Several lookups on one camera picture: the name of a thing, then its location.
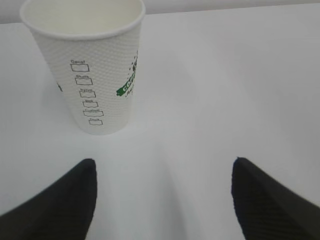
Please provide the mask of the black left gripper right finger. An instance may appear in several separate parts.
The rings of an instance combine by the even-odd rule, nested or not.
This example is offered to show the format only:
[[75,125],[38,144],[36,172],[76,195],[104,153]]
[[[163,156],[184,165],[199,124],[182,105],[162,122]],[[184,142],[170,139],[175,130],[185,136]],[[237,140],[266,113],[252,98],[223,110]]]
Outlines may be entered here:
[[320,208],[246,158],[232,167],[235,215],[247,240],[318,240]]

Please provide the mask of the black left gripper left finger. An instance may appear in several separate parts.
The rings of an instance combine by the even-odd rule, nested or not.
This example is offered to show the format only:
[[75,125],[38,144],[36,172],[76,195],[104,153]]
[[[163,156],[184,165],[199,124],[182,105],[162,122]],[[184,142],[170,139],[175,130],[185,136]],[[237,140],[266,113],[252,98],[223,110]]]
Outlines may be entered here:
[[0,238],[84,240],[96,201],[96,162],[87,158],[33,198],[1,215]]

